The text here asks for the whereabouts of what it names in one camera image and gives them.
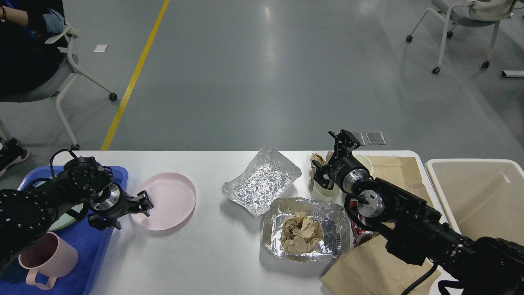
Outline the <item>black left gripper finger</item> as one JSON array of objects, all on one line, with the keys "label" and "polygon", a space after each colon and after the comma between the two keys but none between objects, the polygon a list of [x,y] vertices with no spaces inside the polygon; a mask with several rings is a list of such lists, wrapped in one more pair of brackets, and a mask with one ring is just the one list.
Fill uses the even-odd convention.
[{"label": "black left gripper finger", "polygon": [[88,215],[88,224],[97,230],[105,230],[107,228],[122,229],[117,219],[99,216],[97,213],[90,213]]},{"label": "black left gripper finger", "polygon": [[139,192],[136,197],[130,197],[127,203],[129,204],[127,213],[142,213],[146,217],[150,217],[149,210],[155,207],[146,190]]}]

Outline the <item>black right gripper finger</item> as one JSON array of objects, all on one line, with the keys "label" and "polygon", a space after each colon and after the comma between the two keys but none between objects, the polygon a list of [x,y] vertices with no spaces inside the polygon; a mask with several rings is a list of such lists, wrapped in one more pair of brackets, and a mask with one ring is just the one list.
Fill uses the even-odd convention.
[{"label": "black right gripper finger", "polygon": [[314,181],[320,184],[322,188],[333,189],[334,181],[330,176],[332,166],[330,164],[322,166],[317,161],[313,161],[313,163],[317,168],[316,175],[314,176]]},{"label": "black right gripper finger", "polygon": [[361,146],[361,142],[351,132],[341,129],[338,133],[329,131],[329,135],[335,140],[334,151],[328,161],[338,159],[356,159],[352,152]]}]

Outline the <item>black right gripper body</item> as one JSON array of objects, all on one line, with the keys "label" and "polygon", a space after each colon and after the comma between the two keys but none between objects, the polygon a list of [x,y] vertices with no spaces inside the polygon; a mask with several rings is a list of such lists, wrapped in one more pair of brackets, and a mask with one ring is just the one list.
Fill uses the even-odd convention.
[{"label": "black right gripper body", "polygon": [[328,165],[329,177],[344,193],[361,193],[369,189],[369,170],[356,157],[332,155]]}]

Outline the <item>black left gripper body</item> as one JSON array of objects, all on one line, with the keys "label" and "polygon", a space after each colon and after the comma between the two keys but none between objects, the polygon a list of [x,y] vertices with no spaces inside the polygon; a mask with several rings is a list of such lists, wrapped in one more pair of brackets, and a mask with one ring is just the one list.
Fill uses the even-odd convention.
[{"label": "black left gripper body", "polygon": [[100,218],[104,220],[116,220],[131,213],[133,198],[116,183],[110,183],[103,189],[94,200],[90,200],[89,206],[92,213],[88,219]]}]

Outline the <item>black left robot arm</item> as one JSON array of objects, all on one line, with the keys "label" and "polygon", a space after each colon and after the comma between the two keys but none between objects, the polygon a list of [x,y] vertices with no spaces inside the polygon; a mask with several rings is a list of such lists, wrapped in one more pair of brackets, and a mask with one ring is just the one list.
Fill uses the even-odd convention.
[{"label": "black left robot arm", "polygon": [[0,193],[1,269],[43,239],[61,216],[87,219],[97,230],[120,229],[118,219],[130,213],[149,216],[153,201],[144,190],[130,196],[115,182],[113,170],[95,157],[72,159],[63,171],[30,182],[24,189],[2,189]]}]

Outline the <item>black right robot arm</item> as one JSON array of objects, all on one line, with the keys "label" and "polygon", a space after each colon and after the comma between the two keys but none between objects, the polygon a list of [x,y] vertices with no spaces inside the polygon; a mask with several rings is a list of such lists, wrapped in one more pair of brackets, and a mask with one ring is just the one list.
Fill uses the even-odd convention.
[{"label": "black right robot arm", "polygon": [[464,295],[522,295],[523,246],[501,238],[472,240],[441,223],[441,213],[418,196],[373,178],[352,154],[361,143],[341,129],[329,135],[335,140],[334,152],[326,164],[314,160],[314,181],[322,188],[337,186],[346,193],[344,209],[363,230],[386,239],[386,250],[407,264],[433,266],[404,290],[407,295],[442,267],[454,280],[438,282],[438,291],[462,289]]}]

